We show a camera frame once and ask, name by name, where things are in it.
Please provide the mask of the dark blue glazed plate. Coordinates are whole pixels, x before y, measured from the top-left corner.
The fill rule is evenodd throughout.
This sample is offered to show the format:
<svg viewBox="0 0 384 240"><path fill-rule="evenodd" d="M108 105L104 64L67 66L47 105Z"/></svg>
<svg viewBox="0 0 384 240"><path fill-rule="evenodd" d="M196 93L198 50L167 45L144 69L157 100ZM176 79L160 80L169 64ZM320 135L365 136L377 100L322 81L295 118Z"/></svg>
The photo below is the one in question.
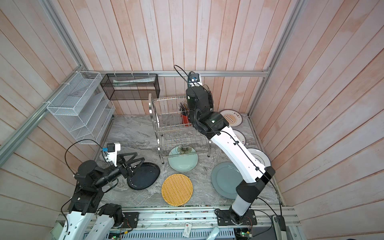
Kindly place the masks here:
<svg viewBox="0 0 384 240"><path fill-rule="evenodd" d="M143 163L132 178L127 178L128 187L133 190L144 190L156 182L160 172L158 165L154 163Z"/></svg>

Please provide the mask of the silver metal dish rack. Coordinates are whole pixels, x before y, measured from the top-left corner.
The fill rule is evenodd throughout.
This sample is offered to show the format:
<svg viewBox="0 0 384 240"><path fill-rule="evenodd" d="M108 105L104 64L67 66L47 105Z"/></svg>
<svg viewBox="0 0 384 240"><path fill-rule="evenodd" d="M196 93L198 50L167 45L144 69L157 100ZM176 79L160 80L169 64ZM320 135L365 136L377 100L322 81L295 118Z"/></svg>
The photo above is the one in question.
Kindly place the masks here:
<svg viewBox="0 0 384 240"><path fill-rule="evenodd" d="M193 125L186 127L182 123L180 102L186 102L185 96L156 98L149 95L149 113L157 138L157 151L162 163L170 151L180 145L189 145L197 154L212 152L211 141L199 133Z"/></svg>

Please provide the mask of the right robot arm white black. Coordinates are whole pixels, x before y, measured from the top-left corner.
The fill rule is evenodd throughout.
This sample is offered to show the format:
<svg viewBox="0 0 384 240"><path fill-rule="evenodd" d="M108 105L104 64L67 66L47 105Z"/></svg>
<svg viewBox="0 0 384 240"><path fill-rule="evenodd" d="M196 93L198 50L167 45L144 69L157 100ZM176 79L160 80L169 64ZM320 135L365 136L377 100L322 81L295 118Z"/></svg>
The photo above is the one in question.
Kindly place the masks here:
<svg viewBox="0 0 384 240"><path fill-rule="evenodd" d="M234 203L228 211L218 213L219 218L240 225L246 219L251 204L271 181L275 170L257 160L237 138L228 121L219 112L213 111L210 91L203 86L188 86L186 98L189 122L227 155L243 177L236 187Z"/></svg>

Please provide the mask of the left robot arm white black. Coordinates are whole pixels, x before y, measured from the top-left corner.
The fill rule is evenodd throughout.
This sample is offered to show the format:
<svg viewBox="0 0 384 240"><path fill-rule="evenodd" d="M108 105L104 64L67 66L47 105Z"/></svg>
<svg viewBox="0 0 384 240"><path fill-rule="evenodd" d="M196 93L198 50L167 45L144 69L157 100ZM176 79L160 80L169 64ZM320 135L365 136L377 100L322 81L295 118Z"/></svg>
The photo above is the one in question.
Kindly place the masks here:
<svg viewBox="0 0 384 240"><path fill-rule="evenodd" d="M123 213L122 206L99 204L105 193L103 187L119 176L125 179L133 177L142 166L145 158L137 158L137 153L119 154L117 166L111 165L102 169L94 160L83 162L74 174L77 185L68 208L66 223L60 240L81 240L87 227L95 215L97 221L87 235L88 240L103 240L112 228L122 229L124 226L131 230L138 225L138 212Z"/></svg>

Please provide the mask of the colourful chopsticks bundle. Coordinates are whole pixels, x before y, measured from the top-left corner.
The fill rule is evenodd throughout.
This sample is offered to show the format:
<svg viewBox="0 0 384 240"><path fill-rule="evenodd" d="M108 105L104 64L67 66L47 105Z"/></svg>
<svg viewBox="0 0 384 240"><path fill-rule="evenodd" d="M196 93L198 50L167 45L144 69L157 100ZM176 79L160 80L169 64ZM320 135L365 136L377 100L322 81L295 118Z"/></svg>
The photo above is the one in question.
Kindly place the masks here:
<svg viewBox="0 0 384 240"><path fill-rule="evenodd" d="M189 115L189 108L186 102L180 102L179 104L179 110L181 111L181 114L183 116L188 116Z"/></svg>

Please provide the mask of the red utensil cup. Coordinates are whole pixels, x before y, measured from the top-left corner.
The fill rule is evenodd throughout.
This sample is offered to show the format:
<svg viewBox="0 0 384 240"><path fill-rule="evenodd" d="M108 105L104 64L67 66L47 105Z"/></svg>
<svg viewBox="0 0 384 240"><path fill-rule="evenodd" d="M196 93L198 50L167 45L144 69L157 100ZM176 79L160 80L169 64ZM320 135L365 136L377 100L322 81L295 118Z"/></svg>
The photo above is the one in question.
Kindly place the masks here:
<svg viewBox="0 0 384 240"><path fill-rule="evenodd" d="M184 126L189 127L191 125L188 116L181 114L182 123Z"/></svg>

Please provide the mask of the far orange sunburst plate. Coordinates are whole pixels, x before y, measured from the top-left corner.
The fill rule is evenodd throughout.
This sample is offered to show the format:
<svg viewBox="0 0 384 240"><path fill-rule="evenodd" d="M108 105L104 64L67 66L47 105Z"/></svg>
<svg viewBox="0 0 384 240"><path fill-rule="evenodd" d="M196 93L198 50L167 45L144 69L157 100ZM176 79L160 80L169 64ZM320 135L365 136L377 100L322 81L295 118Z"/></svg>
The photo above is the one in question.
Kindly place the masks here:
<svg viewBox="0 0 384 240"><path fill-rule="evenodd" d="M231 127L237 127L243 122L243 117L235 110L222 110L220 114L227 120Z"/></svg>

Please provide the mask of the orange sunburst plate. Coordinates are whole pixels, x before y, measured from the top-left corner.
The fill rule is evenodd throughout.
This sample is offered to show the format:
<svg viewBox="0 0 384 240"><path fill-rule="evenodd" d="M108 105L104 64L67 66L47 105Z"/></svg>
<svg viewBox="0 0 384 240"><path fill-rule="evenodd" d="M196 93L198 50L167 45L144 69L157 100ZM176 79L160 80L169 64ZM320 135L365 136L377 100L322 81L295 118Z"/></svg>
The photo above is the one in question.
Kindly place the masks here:
<svg viewBox="0 0 384 240"><path fill-rule="evenodd" d="M220 114L227 120L231 127L237 127L243 122L243 117L235 110L222 110Z"/></svg>
<svg viewBox="0 0 384 240"><path fill-rule="evenodd" d="M241 133L240 131L238 130L233 130L233 132L235 133L235 135L237 136L237 138L240 140L240 142L245 145L246 144L246 137L244 136L243 133Z"/></svg>

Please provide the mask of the near orange sunburst plate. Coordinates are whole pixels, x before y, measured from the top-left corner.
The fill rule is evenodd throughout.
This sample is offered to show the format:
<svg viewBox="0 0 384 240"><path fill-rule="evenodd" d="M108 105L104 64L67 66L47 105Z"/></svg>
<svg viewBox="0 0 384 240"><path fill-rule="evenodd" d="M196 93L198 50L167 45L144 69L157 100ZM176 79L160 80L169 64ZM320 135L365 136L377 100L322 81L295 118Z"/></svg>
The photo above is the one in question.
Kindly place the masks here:
<svg viewBox="0 0 384 240"><path fill-rule="evenodd" d="M235 135L237 136L237 138L240 140L240 142L245 145L246 144L246 137L244 136L243 133L241 133L240 131L238 130L233 130L233 132L235 133Z"/></svg>

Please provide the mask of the yellow woven bamboo tray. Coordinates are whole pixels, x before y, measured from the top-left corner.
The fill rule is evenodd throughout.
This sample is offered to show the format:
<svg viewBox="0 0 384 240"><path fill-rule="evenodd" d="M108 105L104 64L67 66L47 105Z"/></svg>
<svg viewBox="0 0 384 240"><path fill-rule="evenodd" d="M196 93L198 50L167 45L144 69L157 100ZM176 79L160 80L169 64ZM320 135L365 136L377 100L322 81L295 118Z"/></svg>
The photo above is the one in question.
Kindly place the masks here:
<svg viewBox="0 0 384 240"><path fill-rule="evenodd" d="M174 207L185 205L193 195L193 184L186 175L173 174L162 185L162 197Z"/></svg>

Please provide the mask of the light green flower plate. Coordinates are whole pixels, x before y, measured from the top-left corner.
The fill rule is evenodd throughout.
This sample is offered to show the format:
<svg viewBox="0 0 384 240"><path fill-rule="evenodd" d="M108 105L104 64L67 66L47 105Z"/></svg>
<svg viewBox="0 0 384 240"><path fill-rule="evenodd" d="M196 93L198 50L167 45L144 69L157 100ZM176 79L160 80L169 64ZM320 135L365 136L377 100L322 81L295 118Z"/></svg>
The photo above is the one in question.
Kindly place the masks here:
<svg viewBox="0 0 384 240"><path fill-rule="evenodd" d="M198 164L198 154L189 145L180 145L173 148L168 156L170 167L177 172L188 172Z"/></svg>

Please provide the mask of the grey green large plate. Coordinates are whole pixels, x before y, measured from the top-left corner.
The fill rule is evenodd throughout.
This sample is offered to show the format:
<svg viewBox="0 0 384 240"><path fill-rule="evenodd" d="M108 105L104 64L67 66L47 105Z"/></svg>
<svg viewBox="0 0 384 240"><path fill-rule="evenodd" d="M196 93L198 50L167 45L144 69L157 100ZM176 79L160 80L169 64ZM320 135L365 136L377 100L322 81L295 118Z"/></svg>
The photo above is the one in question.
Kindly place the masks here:
<svg viewBox="0 0 384 240"><path fill-rule="evenodd" d="M223 162L214 167L211 180L215 190L222 197L235 200L236 187L243 181L243 177L232 162Z"/></svg>

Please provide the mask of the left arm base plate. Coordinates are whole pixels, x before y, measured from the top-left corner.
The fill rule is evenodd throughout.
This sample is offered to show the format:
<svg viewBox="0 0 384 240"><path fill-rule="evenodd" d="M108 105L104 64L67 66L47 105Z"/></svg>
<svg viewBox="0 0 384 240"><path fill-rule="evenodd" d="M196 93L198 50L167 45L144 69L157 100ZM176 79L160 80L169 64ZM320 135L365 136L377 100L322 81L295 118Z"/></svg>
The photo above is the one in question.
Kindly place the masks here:
<svg viewBox="0 0 384 240"><path fill-rule="evenodd" d="M139 212L123 212L123 229L135 229L138 225Z"/></svg>

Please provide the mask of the black mesh wall basket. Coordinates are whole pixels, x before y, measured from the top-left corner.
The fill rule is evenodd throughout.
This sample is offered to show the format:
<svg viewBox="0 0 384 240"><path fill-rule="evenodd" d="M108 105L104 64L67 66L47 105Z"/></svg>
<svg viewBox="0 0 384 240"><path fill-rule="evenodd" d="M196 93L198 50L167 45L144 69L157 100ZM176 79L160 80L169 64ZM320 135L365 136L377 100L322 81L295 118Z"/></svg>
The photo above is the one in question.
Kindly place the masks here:
<svg viewBox="0 0 384 240"><path fill-rule="evenodd" d="M106 74L101 81L101 87L112 101L148 100L149 95L160 95L156 74Z"/></svg>

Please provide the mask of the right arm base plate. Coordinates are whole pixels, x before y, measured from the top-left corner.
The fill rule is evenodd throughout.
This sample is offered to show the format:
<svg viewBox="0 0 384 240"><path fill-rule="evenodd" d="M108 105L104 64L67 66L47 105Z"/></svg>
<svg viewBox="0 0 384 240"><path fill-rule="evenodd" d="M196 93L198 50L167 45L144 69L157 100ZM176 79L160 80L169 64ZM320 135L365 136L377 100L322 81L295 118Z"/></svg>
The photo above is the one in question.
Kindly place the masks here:
<svg viewBox="0 0 384 240"><path fill-rule="evenodd" d="M237 215L232 209L214 211L219 226L253 226L257 225L255 211L248 209L243 216Z"/></svg>

